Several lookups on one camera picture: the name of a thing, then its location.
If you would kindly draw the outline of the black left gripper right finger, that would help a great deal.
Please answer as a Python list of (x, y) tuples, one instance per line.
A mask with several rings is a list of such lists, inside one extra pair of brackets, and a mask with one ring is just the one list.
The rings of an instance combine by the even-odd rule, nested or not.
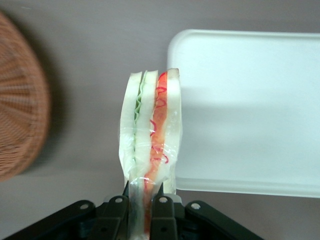
[(152, 240), (184, 240), (186, 238), (176, 220), (175, 204), (182, 204), (181, 197), (175, 194), (154, 198), (151, 211)]

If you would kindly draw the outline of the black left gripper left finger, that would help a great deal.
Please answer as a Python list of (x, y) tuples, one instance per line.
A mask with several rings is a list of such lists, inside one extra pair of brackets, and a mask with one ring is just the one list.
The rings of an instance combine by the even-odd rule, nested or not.
[(105, 198), (98, 210), (97, 239), (127, 240), (129, 198), (123, 194)]

